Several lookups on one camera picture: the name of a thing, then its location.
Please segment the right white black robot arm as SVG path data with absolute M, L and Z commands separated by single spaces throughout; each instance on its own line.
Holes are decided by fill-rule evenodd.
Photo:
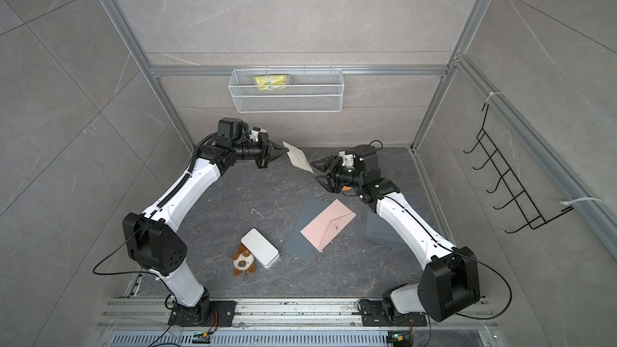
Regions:
M 351 189 L 388 223 L 411 249 L 423 269 L 419 283 L 383 294 L 388 321 L 408 313 L 425 313 L 443 321 L 480 300 L 477 260 L 468 247 L 456 247 L 434 230 L 409 204 L 398 186 L 381 175 L 377 150 L 360 145 L 311 162 L 316 180 L 329 193 Z

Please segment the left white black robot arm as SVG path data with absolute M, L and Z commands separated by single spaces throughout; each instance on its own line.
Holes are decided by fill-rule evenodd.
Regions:
M 254 161 L 260 169 L 287 154 L 264 129 L 237 118 L 223 118 L 218 129 L 193 149 L 179 179 L 140 214 L 122 222 L 129 258 L 156 276 L 174 299 L 169 325 L 199 326 L 213 319 L 210 294 L 186 262 L 187 246 L 178 230 L 202 194 L 237 161 Z

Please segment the grey envelope front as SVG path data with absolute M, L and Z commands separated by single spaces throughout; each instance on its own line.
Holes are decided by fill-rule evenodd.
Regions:
M 366 216 L 366 237 L 370 241 L 389 247 L 396 252 L 409 250 L 409 247 L 395 229 L 385 219 L 370 211 Z

